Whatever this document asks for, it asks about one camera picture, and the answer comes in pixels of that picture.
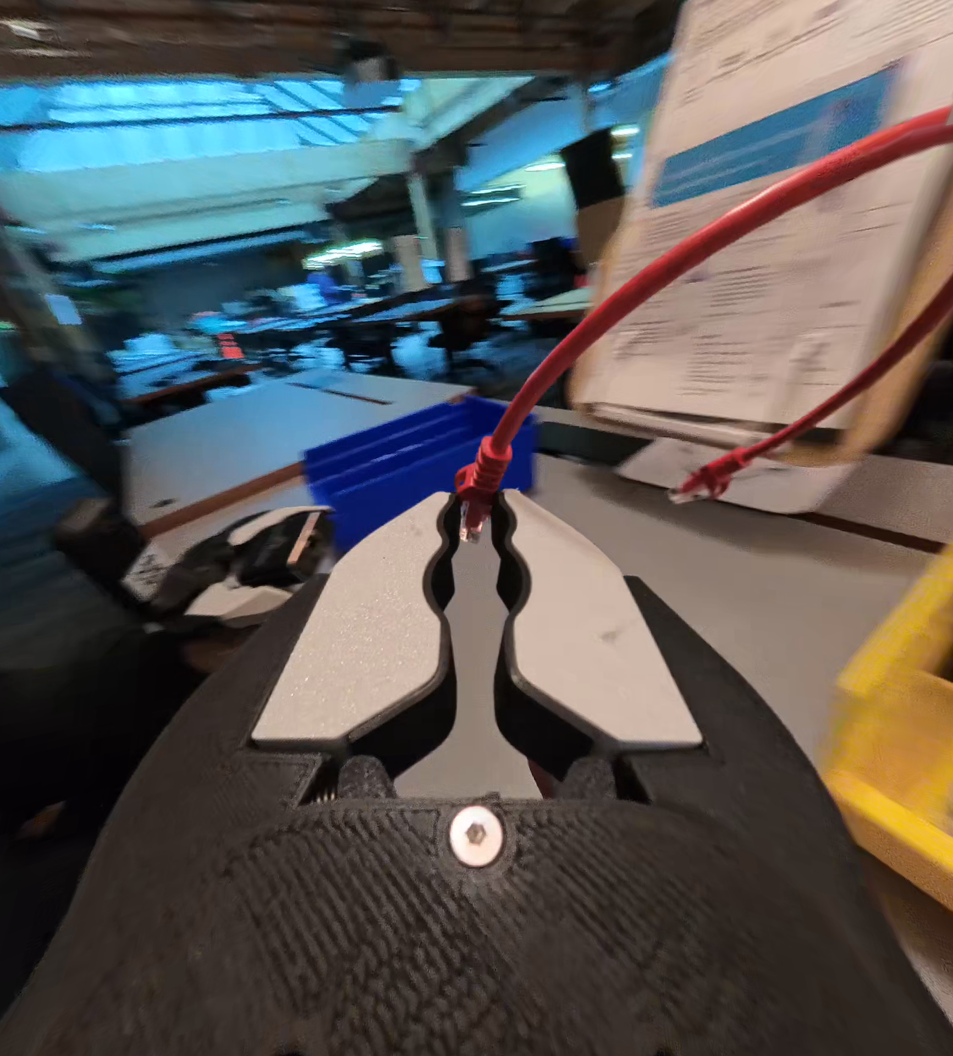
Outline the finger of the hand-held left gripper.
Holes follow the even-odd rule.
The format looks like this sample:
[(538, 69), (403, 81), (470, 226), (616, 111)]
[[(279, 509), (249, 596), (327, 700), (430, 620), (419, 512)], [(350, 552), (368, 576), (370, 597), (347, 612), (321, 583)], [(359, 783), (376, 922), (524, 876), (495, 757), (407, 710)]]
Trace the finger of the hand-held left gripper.
[(257, 626), (300, 589), (300, 583), (281, 587), (244, 585), (233, 579), (220, 581), (189, 603), (186, 621), (194, 626)]
[(265, 531), (288, 518), (298, 515), (311, 515), (332, 512), (332, 507), (324, 505), (294, 506), (275, 508), (257, 514), (253, 518), (240, 521), (227, 529), (227, 543), (231, 547), (242, 547), (260, 532)]

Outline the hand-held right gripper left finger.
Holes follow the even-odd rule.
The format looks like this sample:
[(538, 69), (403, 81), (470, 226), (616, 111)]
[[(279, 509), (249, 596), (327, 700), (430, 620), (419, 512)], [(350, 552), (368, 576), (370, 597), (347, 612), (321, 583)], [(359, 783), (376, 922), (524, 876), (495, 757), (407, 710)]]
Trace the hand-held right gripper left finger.
[(278, 753), (411, 768), (455, 721), (445, 610), (454, 596), (455, 497), (436, 492), (337, 561), (250, 739)]

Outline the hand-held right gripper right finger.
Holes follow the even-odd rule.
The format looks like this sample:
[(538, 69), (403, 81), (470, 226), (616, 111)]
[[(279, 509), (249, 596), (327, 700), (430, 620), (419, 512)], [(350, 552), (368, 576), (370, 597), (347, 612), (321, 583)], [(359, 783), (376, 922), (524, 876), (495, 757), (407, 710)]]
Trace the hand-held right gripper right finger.
[(497, 496), (506, 621), (497, 724), (543, 770), (700, 749), (704, 738), (620, 568), (521, 492)]

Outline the black network splitter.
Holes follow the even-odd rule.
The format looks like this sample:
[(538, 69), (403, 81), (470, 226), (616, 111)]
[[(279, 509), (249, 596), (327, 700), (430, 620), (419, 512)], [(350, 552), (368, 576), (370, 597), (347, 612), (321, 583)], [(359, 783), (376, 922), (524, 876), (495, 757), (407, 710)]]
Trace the black network splitter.
[(296, 512), (235, 548), (233, 580), (247, 587), (295, 589), (320, 570), (332, 550), (326, 511)]

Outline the blue plastic bin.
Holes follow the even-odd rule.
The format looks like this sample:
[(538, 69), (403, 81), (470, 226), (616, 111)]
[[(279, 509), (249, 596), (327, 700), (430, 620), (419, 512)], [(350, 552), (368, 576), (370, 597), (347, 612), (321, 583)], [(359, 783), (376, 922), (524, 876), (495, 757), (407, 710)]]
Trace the blue plastic bin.
[(436, 492), (453, 492), (504, 407), (482, 397), (436, 403), (309, 448), (312, 498), (334, 512), (335, 542), (350, 550)]

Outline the yellow plastic bin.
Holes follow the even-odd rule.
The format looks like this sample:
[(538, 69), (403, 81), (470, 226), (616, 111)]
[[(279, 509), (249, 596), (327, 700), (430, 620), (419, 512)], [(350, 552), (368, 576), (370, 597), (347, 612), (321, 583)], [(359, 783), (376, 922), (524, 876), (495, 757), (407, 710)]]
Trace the yellow plastic bin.
[(953, 912), (953, 542), (836, 689), (822, 776), (853, 838)]

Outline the person's left forearm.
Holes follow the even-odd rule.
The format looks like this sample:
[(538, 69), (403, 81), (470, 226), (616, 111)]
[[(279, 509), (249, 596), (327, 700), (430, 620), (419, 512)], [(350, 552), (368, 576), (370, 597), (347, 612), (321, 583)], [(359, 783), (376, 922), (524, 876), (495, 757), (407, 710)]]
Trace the person's left forearm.
[(0, 667), (0, 812), (113, 799), (206, 678), (177, 639), (141, 629)]

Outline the grey desk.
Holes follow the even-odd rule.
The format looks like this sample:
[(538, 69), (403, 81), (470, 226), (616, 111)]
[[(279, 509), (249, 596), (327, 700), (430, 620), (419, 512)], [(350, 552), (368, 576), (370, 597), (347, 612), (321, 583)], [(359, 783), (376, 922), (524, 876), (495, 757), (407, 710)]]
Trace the grey desk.
[[(818, 760), (836, 677), (912, 583), (928, 554), (811, 522), (720, 504), (675, 506), (602, 468), (541, 455), (532, 499), (639, 576), (734, 667)], [(498, 555), (461, 544), (447, 609), (457, 671), (448, 739), (398, 779), (407, 798), (532, 799), (527, 765), (497, 729), (492, 677), (506, 608)], [(953, 1022), (953, 914), (867, 853), (868, 888), (924, 985)]]

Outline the printed instruction sheet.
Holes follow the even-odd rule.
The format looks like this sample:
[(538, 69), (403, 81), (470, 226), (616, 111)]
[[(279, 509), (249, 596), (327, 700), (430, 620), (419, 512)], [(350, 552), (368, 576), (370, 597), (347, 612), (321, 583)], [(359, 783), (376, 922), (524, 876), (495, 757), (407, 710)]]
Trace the printed instruction sheet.
[[(605, 293), (854, 142), (953, 102), (953, 1), (683, 4)], [(575, 404), (786, 422), (864, 367), (899, 319), (953, 146), (760, 226), (669, 284), (575, 366)]]

